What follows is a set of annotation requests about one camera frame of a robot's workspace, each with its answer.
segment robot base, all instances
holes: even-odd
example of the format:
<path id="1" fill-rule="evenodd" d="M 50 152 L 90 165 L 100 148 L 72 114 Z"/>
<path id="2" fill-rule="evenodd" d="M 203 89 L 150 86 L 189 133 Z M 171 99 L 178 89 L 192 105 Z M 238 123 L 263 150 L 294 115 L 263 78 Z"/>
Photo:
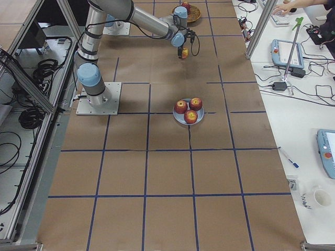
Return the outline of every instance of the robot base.
<path id="1" fill-rule="evenodd" d="M 130 23 L 124 22 L 124 25 L 120 29 L 109 30 L 107 27 L 104 28 L 103 34 L 111 36 L 129 36 Z"/>
<path id="2" fill-rule="evenodd" d="M 77 115 L 117 115 L 119 110 L 120 94 L 121 94 L 121 82 L 105 82 L 106 88 L 111 93 L 111 100 L 100 107 L 93 107 L 86 98 L 79 100 L 77 107 Z M 87 93 L 83 89 L 81 95 L 86 96 Z"/>

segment apple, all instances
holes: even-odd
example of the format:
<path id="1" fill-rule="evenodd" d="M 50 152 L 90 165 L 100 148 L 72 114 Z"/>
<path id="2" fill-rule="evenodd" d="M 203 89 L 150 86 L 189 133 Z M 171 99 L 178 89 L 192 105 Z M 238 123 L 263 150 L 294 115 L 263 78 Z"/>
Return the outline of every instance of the apple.
<path id="1" fill-rule="evenodd" d="M 194 111 L 199 111 L 203 107 L 203 102 L 200 98 L 192 98 L 189 102 L 189 108 Z"/>
<path id="2" fill-rule="evenodd" d="M 191 11 L 190 4 L 188 2 L 183 2 L 181 6 L 185 7 L 187 9 L 187 13 L 189 14 L 189 12 Z"/>
<path id="3" fill-rule="evenodd" d="M 188 48 L 183 48 L 182 59 L 185 59 L 187 57 L 188 57 Z"/>
<path id="4" fill-rule="evenodd" d="M 194 110 L 188 110 L 184 113 L 184 120 L 188 124 L 194 124 L 198 119 L 198 114 Z"/>
<path id="5" fill-rule="evenodd" d="M 174 111 L 177 112 L 178 114 L 185 113 L 187 109 L 188 109 L 187 102 L 182 99 L 178 100 L 174 105 Z"/>

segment pen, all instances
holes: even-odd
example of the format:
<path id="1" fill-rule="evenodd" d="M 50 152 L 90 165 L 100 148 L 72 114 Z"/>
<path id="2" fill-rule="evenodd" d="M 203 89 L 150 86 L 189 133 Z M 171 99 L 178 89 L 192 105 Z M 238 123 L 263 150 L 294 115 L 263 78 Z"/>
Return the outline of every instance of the pen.
<path id="1" fill-rule="evenodd" d="M 299 165 L 295 162 L 293 162 L 293 160 L 287 155 L 287 153 L 282 149 L 282 147 L 278 147 L 278 150 L 280 150 L 282 152 L 282 154 L 288 159 L 288 161 L 290 161 L 292 163 L 292 165 L 294 165 L 295 168 L 298 168 Z"/>

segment desk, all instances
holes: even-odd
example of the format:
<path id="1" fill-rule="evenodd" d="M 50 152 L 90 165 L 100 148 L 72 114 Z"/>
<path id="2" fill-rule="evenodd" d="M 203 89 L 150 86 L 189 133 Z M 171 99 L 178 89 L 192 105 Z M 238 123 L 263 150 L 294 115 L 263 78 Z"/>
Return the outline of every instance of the desk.
<path id="1" fill-rule="evenodd" d="M 234 5 L 241 3 L 233 0 Z M 248 4 L 243 5 L 246 9 L 251 10 L 253 6 Z M 235 7 L 237 16 L 245 16 L 245 12 Z M 248 20 L 254 26 L 256 25 L 262 8 L 259 7 L 256 11 L 248 13 Z M 298 42 L 302 42 L 308 38 L 305 24 L 311 23 L 303 9 L 298 9 L 297 12 L 289 14 L 291 26 L 289 27 L 274 27 L 269 21 L 264 33 L 259 41 L 257 48 L 251 58 L 252 66 L 258 75 L 263 79 L 276 75 L 275 69 L 264 69 L 264 65 L 273 65 L 270 54 L 270 44 L 273 39 L 282 39 L 293 41 L 294 32 L 292 27 L 295 25 L 295 18 L 303 17 L 301 30 L 298 35 Z M 309 39 L 303 43 L 303 46 L 308 54 L 324 55 L 327 58 L 332 58 L 327 49 L 321 51 L 318 45 L 314 45 Z M 335 72 L 335 67 L 330 64 L 329 69 Z M 306 73 L 308 70 L 308 62 L 305 62 Z M 292 85 L 298 87 L 307 93 L 315 93 L 315 85 L 330 85 L 334 88 L 333 75 L 325 71 L 322 77 L 316 74 L 310 74 L 302 79 L 288 76 Z M 280 81 L 280 77 L 273 77 L 267 82 L 263 82 L 257 78 L 260 85 L 268 85 L 269 81 Z M 330 94 L 330 89 L 319 89 L 318 91 Z M 299 169 L 281 155 L 281 160 L 284 166 L 286 175 L 297 176 L 299 184 L 299 193 L 304 193 L 315 185 L 320 185 L 324 190 L 330 193 L 332 197 L 332 205 L 326 209 L 308 210 L 302 206 L 302 202 L 298 192 L 292 192 L 295 207 L 299 216 L 301 226 L 303 228 L 307 242 L 311 244 L 335 244 L 335 180 L 327 177 L 322 167 L 322 162 L 318 154 L 318 145 L 316 141 L 316 133 L 318 129 L 335 128 L 335 118 L 332 116 L 333 107 L 315 105 L 306 101 L 300 101 L 291 98 L 280 97 L 275 94 L 262 93 L 263 102 L 266 108 L 267 115 L 271 124 L 271 128 L 275 137 L 277 146 L 281 146 L 293 159 L 300 165 Z M 288 90 L 282 93 L 289 96 Z M 321 102 L 318 99 L 312 99 L 297 90 L 294 90 L 294 97 L 303 98 L 311 101 Z"/>

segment hand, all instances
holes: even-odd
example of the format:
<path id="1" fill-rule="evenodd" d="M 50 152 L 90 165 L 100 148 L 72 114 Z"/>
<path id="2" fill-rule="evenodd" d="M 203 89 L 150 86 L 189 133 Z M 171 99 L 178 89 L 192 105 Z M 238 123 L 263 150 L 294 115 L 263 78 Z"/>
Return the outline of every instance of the hand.
<path id="1" fill-rule="evenodd" d="M 276 14 L 277 12 L 282 12 L 282 15 L 285 15 L 289 13 L 291 9 L 292 9 L 291 3 L 279 4 L 274 7 L 272 14 Z"/>

